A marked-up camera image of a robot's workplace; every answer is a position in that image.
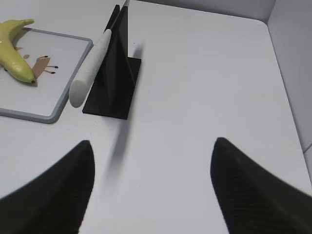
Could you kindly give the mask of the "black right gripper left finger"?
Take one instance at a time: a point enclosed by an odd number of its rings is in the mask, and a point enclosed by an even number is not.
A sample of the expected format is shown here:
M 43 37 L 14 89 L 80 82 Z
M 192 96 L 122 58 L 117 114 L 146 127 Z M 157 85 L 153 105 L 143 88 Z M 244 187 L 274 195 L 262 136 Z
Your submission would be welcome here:
M 2 234 L 77 234 L 95 180 L 90 141 L 0 200 Z

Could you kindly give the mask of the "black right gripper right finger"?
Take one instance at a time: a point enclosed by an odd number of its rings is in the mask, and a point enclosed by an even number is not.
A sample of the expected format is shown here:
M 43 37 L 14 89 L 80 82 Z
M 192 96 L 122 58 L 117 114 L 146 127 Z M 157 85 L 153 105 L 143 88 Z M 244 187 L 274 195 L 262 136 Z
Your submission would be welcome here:
M 279 179 L 223 137 L 210 177 L 231 234 L 310 234 L 312 197 Z

